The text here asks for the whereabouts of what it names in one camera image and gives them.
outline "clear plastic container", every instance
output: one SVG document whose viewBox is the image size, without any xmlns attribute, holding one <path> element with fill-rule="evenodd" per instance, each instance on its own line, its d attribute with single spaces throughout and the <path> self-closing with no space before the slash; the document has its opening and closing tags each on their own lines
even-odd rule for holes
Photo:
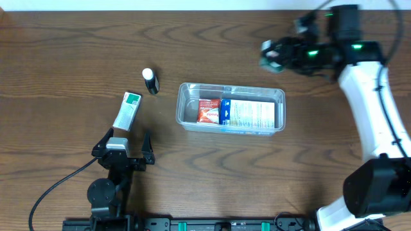
<svg viewBox="0 0 411 231">
<path fill-rule="evenodd" d="M 274 129 L 197 123 L 199 99 L 237 99 L 275 103 Z M 285 127 L 285 93 L 281 89 L 261 87 L 183 83 L 179 89 L 175 119 L 188 131 L 271 136 L 284 130 Z"/>
</svg>

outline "wooden table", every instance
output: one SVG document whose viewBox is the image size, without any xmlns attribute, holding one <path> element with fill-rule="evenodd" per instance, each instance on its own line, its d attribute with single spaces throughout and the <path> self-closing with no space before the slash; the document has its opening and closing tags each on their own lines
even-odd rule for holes
<svg viewBox="0 0 411 231">
<path fill-rule="evenodd" d="M 144 95 L 130 133 L 140 155 L 152 132 L 156 165 L 136 173 L 129 210 L 186 217 L 304 214 L 342 194 L 362 165 L 351 109 L 337 84 L 259 67 L 259 47 L 290 35 L 304 12 L 5 12 L 0 26 L 0 229 L 27 230 L 37 198 L 88 162 L 113 124 L 124 92 Z M 411 13 L 405 14 L 410 29 Z M 367 12 L 365 39 L 387 50 L 390 12 Z M 410 34 L 390 65 L 390 84 L 411 131 Z M 141 70 L 159 70 L 149 95 Z M 286 128 L 273 137 L 187 132 L 175 121 L 179 85 L 203 82 L 280 88 Z M 90 216 L 89 184 L 107 176 L 93 164 L 38 207 L 36 230 L 61 230 Z M 385 219 L 409 230 L 411 216 Z"/>
</svg>

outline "black cable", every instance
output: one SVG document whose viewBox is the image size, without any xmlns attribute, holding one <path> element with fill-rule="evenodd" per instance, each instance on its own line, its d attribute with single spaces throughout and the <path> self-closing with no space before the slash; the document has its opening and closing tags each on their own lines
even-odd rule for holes
<svg viewBox="0 0 411 231">
<path fill-rule="evenodd" d="M 388 115 L 387 112 L 387 108 L 385 107 L 385 103 L 384 103 L 384 99 L 383 99 L 383 94 L 382 94 L 382 89 L 383 86 L 381 86 L 381 78 L 382 78 L 382 73 L 385 67 L 388 66 L 388 63 L 391 61 L 392 57 L 396 54 L 398 47 L 401 43 L 401 39 L 403 38 L 403 34 L 404 34 L 404 22 L 403 22 L 403 15 L 401 13 L 401 10 L 399 9 L 399 6 L 397 4 L 397 2 L 395 2 L 395 0 L 389 0 L 389 2 L 391 3 L 394 12 L 396 14 L 397 17 L 397 32 L 396 32 L 396 38 L 394 39 L 392 46 L 390 48 L 390 51 L 387 55 L 387 57 L 385 58 L 385 60 L 383 61 L 383 65 L 380 67 L 380 70 L 378 71 L 378 77 L 377 77 L 377 88 L 376 91 L 378 93 L 378 97 L 380 100 L 380 104 L 381 104 L 381 108 L 383 110 L 383 114 L 385 117 L 385 120 L 387 120 L 387 124 L 390 128 L 391 134 L 394 138 L 394 142 L 398 149 L 400 150 L 401 154 L 404 156 L 405 158 L 405 162 L 407 163 L 407 166 L 411 169 L 411 160 L 409 159 L 408 155 L 405 153 L 404 148 L 401 145 L 401 139 L 398 138 L 396 131 L 394 130 L 394 126 L 392 125 L 392 122 L 390 120 L 390 117 Z"/>
<path fill-rule="evenodd" d="M 55 187 L 59 186 L 61 183 L 63 183 L 66 180 L 70 179 L 75 174 L 83 171 L 85 168 L 89 167 L 96 160 L 97 160 L 97 158 L 92 159 L 90 162 L 86 163 L 86 165 L 84 165 L 83 167 L 77 169 L 74 173 L 71 173 L 70 175 L 68 175 L 68 176 L 64 177 L 63 179 L 59 180 L 57 183 L 55 183 L 53 186 L 51 186 L 49 189 L 47 189 L 47 191 L 44 192 L 43 195 L 41 195 L 41 197 L 34 204 L 33 208 L 31 209 L 30 215 L 28 216 L 28 227 L 29 227 L 30 231 L 34 231 L 34 228 L 33 228 L 34 212 L 36 211 L 37 206 L 39 206 L 39 203 L 44 199 L 44 197 L 46 197 L 47 194 L 49 194 Z"/>
</svg>

